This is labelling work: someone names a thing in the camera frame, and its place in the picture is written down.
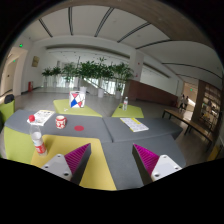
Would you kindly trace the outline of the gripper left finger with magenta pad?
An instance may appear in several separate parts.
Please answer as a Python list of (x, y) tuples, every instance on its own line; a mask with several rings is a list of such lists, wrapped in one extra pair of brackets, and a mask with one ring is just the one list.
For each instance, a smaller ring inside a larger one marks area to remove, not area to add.
[(57, 154), (42, 169), (79, 185), (90, 155), (91, 144), (88, 143), (66, 155)]

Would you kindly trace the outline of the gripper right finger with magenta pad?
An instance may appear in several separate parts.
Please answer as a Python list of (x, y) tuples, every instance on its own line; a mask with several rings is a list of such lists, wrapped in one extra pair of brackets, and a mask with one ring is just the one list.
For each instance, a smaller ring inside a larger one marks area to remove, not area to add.
[(144, 185), (181, 170), (168, 155), (159, 156), (137, 144), (133, 145), (132, 154)]

